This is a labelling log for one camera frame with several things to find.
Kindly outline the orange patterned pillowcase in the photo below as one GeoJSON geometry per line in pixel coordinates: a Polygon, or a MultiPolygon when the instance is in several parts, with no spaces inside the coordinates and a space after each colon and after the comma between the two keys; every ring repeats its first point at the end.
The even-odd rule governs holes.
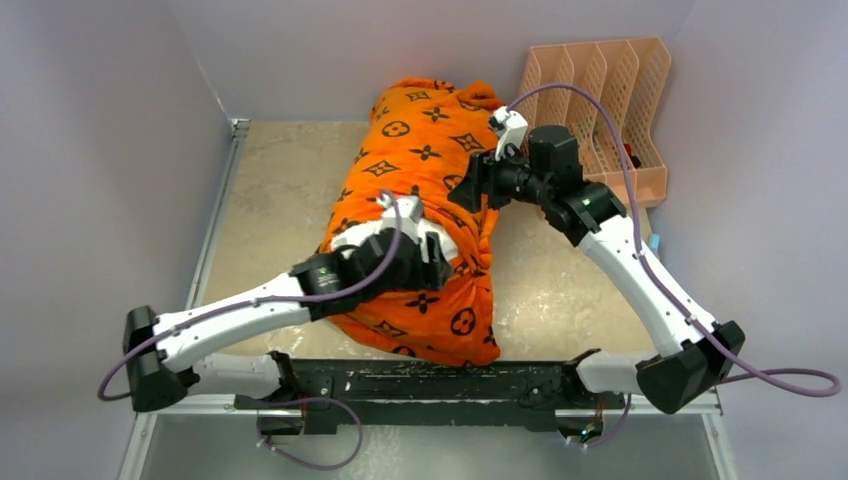
{"type": "Polygon", "coordinates": [[[417,196],[422,227],[447,239],[458,254],[439,291],[415,287],[387,292],[331,322],[359,344],[453,367],[498,359],[494,334],[491,237],[499,213],[470,213],[448,199],[474,153],[495,148],[490,115],[503,106],[494,88],[477,80],[460,88],[438,79],[407,78],[381,93],[369,129],[333,206],[320,252],[342,235],[380,218],[382,190],[417,196]]]}

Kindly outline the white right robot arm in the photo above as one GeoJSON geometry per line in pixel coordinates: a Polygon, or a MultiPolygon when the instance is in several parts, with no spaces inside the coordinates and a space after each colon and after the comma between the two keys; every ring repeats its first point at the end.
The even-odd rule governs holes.
{"type": "Polygon", "coordinates": [[[674,414],[724,380],[731,362],[706,336],[737,354],[744,332],[733,321],[716,322],[693,301],[636,233],[636,221],[617,195],[584,179],[576,137],[559,125],[491,125],[497,146],[472,155],[449,200],[473,213],[512,201],[540,207],[548,224],[617,288],[655,348],[644,355],[581,355],[561,381],[564,399],[584,407],[602,392],[637,394],[674,414]]]}

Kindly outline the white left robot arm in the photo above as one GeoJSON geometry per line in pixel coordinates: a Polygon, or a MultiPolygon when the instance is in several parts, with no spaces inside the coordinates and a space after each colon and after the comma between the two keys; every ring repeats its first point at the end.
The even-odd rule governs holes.
{"type": "Polygon", "coordinates": [[[122,341],[132,409],[154,412],[205,393],[287,408],[297,399],[298,382],[277,371],[272,354],[232,361],[218,352],[272,330],[351,313],[385,292],[441,290],[458,255],[446,233],[408,235],[389,227],[224,300],[165,314],[136,307],[125,317],[122,341]]]}

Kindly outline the white pillow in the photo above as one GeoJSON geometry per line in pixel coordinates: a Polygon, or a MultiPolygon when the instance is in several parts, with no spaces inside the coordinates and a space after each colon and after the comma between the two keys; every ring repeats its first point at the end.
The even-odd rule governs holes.
{"type": "MultiPolygon", "coordinates": [[[[414,241],[414,245],[419,248],[421,259],[424,262],[426,262],[425,256],[428,253],[428,234],[435,235],[439,252],[445,260],[450,262],[460,256],[458,245],[441,225],[426,219],[418,221],[415,226],[412,226],[410,221],[404,220],[403,223],[402,236],[414,241]]],[[[343,233],[333,236],[328,248],[330,251],[336,251],[345,246],[360,247],[368,237],[377,235],[384,227],[393,228],[394,225],[395,222],[393,219],[377,219],[367,221],[361,225],[352,226],[343,233]]]]}

